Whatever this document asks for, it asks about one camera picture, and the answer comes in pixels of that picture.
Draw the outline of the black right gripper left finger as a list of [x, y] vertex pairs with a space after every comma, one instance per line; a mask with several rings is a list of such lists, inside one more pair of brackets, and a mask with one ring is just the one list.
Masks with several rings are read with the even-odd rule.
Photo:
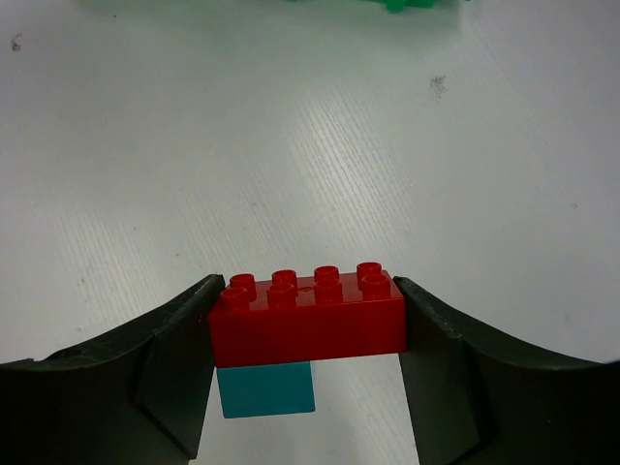
[[41, 359], [1, 366], [4, 464], [187, 464], [214, 370], [210, 274], [169, 302]]

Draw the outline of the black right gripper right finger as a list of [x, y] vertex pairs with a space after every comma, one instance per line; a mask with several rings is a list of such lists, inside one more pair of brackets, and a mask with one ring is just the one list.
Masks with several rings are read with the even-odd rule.
[[405, 277], [399, 356], [421, 464], [616, 464], [619, 363], [517, 339]]

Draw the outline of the lime purple red teal stack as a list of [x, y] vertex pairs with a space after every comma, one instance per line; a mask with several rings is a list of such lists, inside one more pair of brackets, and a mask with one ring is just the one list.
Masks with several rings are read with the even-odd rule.
[[232, 276], [208, 315], [224, 417], [313, 412], [313, 362], [402, 353], [405, 320], [404, 298], [380, 263]]

